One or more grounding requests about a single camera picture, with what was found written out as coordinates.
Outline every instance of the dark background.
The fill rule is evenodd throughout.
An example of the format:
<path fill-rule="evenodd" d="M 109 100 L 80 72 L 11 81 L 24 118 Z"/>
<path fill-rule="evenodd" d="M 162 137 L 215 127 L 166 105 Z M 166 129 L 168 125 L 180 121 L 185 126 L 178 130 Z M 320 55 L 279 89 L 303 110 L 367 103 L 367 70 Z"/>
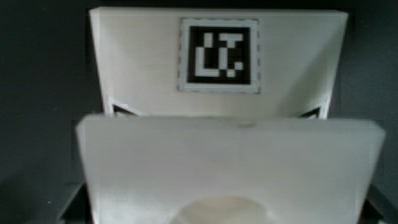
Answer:
<path fill-rule="evenodd" d="M 54 219 L 84 181 L 73 128 L 102 112 L 88 29 L 100 5 L 351 13 L 331 117 L 370 118 L 388 130 L 374 183 L 398 206 L 397 0 L 0 0 L 0 223 Z"/>

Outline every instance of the white surface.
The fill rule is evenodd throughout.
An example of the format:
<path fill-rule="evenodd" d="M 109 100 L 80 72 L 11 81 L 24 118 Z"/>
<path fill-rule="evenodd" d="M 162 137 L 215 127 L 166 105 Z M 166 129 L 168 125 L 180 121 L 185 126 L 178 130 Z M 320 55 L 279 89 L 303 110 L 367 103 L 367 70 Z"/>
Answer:
<path fill-rule="evenodd" d="M 262 94 L 178 91 L 183 18 L 260 21 Z M 107 8 L 91 11 L 105 112 L 327 117 L 347 14 L 338 11 Z"/>
<path fill-rule="evenodd" d="M 356 120 L 86 118 L 96 224 L 356 224 L 382 140 Z"/>

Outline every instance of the gray wall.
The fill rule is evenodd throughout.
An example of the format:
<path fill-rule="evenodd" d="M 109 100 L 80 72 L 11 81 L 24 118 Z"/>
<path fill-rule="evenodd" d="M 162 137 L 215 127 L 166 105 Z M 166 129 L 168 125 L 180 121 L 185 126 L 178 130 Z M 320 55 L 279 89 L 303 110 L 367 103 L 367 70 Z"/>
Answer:
<path fill-rule="evenodd" d="M 375 186 L 398 207 L 398 1 L 0 1 L 0 223 L 52 219 L 84 181 L 73 127 L 102 112 L 88 33 L 98 5 L 342 9 L 351 12 L 331 117 L 388 130 Z"/>

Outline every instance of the white panel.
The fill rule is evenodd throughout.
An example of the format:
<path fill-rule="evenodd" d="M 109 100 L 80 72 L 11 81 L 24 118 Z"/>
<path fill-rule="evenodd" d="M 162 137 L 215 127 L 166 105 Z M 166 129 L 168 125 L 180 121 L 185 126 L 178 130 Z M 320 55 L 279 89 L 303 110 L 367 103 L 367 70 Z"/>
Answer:
<path fill-rule="evenodd" d="M 178 91 L 183 18 L 258 20 L 260 94 Z M 343 12 L 104 7 L 91 21 L 107 112 L 112 98 L 150 115 L 287 117 L 324 106 L 326 118 Z"/>
<path fill-rule="evenodd" d="M 356 120 L 86 118 L 96 223 L 178 224 L 189 210 L 203 224 L 237 208 L 219 223 L 356 224 L 382 139 Z"/>

